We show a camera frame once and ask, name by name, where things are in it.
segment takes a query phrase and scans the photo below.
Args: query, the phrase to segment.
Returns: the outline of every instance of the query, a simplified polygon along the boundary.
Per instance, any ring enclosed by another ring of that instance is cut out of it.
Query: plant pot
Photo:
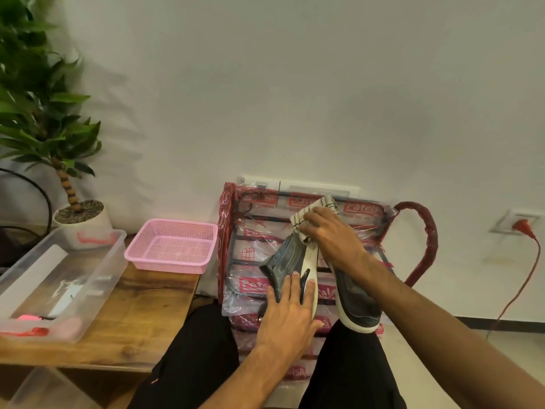
[[[55,220],[57,213],[68,206],[70,204],[66,204],[55,211],[53,223],[63,230],[65,238],[73,249],[87,250],[111,245],[113,228],[106,206],[96,217],[78,224],[61,224],[57,222]]]

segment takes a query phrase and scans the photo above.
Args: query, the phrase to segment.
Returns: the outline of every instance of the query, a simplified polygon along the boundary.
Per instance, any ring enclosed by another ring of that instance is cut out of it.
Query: black baseboard
[[[495,322],[491,318],[456,317],[470,329],[490,330]],[[545,323],[535,321],[500,320],[495,331],[518,331],[520,333],[545,333]]]

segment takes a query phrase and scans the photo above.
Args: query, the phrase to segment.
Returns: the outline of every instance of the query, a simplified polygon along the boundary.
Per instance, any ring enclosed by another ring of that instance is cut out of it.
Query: red cord
[[[496,319],[496,321],[492,324],[492,326],[490,327],[490,330],[488,330],[488,333],[486,335],[486,339],[488,339],[488,336],[490,336],[490,333],[492,330],[495,330],[497,327],[498,327],[498,324],[500,323],[500,320],[501,320],[501,317],[504,316],[505,312],[508,310],[509,306],[511,304],[513,304],[515,302],[515,300],[521,295],[522,293],[522,290],[524,290],[524,288],[526,287],[526,284],[528,284],[528,282],[530,281],[530,279],[532,278],[532,275],[534,274],[534,271],[536,270],[536,267],[537,267],[537,264],[540,260],[540,256],[541,256],[541,244],[540,242],[537,240],[535,234],[532,232],[532,228],[530,227],[530,224],[528,223],[528,220],[519,220],[517,222],[514,223],[514,225],[512,226],[512,228],[516,231],[520,231],[521,233],[527,235],[528,237],[530,237],[531,239],[533,239],[536,244],[537,244],[537,257],[536,257],[536,261],[534,262],[534,265],[532,266],[532,269],[530,270],[530,274],[528,274],[528,277],[526,278],[526,280],[524,281],[524,283],[522,284],[521,288],[519,289],[517,295],[515,295],[510,302],[508,302],[507,306],[505,306],[505,308],[503,309],[503,311],[500,313],[499,317]]]

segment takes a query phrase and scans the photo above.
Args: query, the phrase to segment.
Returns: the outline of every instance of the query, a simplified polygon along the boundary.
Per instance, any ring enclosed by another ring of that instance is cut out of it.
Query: wooden surface
[[[0,338],[0,364],[150,372],[184,324],[199,277],[129,263],[78,343]]]

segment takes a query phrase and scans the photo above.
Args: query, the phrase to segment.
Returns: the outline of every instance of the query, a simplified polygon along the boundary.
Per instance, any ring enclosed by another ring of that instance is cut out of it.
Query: wall
[[[496,317],[535,247],[488,230],[508,208],[545,210],[544,14],[545,0],[59,0],[104,126],[97,179],[78,186],[129,230],[215,221],[242,173],[413,199],[440,239],[418,290]],[[5,184],[4,217],[43,220],[38,196]],[[396,221],[401,276],[423,243],[418,217]],[[506,318],[545,322],[544,289],[541,266]]]

